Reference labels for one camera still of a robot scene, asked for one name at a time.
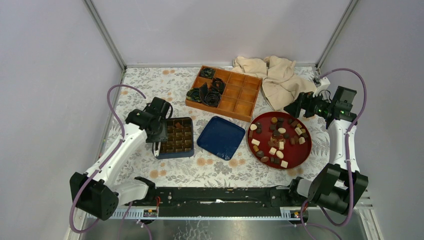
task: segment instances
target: patterned table surface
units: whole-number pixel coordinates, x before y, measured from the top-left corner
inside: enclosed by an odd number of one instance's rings
[[[147,100],[160,97],[170,102],[174,108],[173,118],[190,117],[193,120],[194,142],[213,116],[247,129],[248,122],[186,106],[186,93],[199,70],[199,67],[128,68],[123,83],[140,89]],[[295,72],[308,80],[314,75],[312,67],[296,67]],[[130,111],[143,109],[146,103],[139,93],[124,87],[120,92],[116,112],[124,120]],[[272,108],[260,93],[253,118],[271,111]],[[286,186],[297,176],[313,180],[329,161],[329,135],[322,117],[304,118],[302,115],[299,119],[310,132],[312,151],[307,160],[296,168],[275,169],[263,164],[251,153],[245,138],[229,161],[212,155],[196,144],[192,157],[158,160],[152,154],[152,145],[143,144],[126,162],[116,183],[138,176],[155,182],[158,187],[272,187]],[[114,120],[105,147],[108,148],[119,134],[119,125]]]

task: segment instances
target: crumpled cloth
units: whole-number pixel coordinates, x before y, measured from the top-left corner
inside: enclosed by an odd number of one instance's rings
[[[275,111],[295,101],[299,93],[315,92],[317,87],[295,74],[296,61],[277,56],[245,58],[238,56],[234,59],[232,72],[262,78],[262,91],[265,99]]]

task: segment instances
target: blue plate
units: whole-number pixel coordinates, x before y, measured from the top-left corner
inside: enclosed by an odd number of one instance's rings
[[[197,139],[197,145],[226,161],[239,148],[246,131],[236,124],[214,116],[204,127]]]

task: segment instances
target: red plate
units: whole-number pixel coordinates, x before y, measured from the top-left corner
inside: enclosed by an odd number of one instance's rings
[[[280,166],[279,164],[275,164],[271,162],[271,157],[276,158],[276,155],[271,155],[269,153],[271,147],[268,145],[268,141],[271,140],[271,137],[273,136],[273,132],[270,130],[271,118],[284,118],[284,122],[282,127],[286,129],[286,133],[290,135],[288,139],[286,139],[286,143],[284,145],[284,150],[282,150],[282,153],[284,154],[283,160],[288,162],[287,168],[284,168]],[[302,125],[302,128],[306,130],[306,134],[308,135],[308,138],[305,138],[306,142],[304,144],[296,143],[295,145],[290,144],[290,138],[294,136],[298,136],[298,134],[295,132],[295,128],[292,127],[289,124],[289,119],[297,120],[300,125]],[[257,134],[256,130],[253,131],[253,138],[260,141],[259,144],[259,150],[263,151],[265,153],[265,157],[269,157],[270,160],[267,162],[263,162],[264,164],[276,168],[276,169],[292,169],[300,164],[302,164],[309,156],[309,153],[311,153],[312,148],[312,141],[311,141],[311,135],[309,134],[308,129],[306,129],[305,125],[299,120],[294,117],[292,117],[290,114],[280,112],[280,111],[270,111],[266,112],[262,115],[259,115],[257,118],[253,120],[250,124],[254,124],[259,122],[262,124],[262,133]],[[247,138],[247,144],[249,145],[249,148],[253,155],[260,161],[261,158],[256,156],[256,152],[253,150],[253,144],[252,144],[252,138],[249,138],[250,133],[250,125],[248,126],[246,138]],[[274,139],[280,140],[283,139],[283,136],[274,137]]]

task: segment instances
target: white panel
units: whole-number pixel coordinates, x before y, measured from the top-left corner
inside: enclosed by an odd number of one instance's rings
[[[315,63],[349,0],[95,0],[128,65],[231,63],[237,56]]]
[[[0,239],[63,239],[120,72],[82,0],[0,2]]]
[[[423,239],[424,210],[424,1],[360,1],[331,50],[323,72],[352,68],[368,90],[355,137],[356,161],[369,178],[369,194],[386,240]],[[358,91],[350,72],[328,76]]]

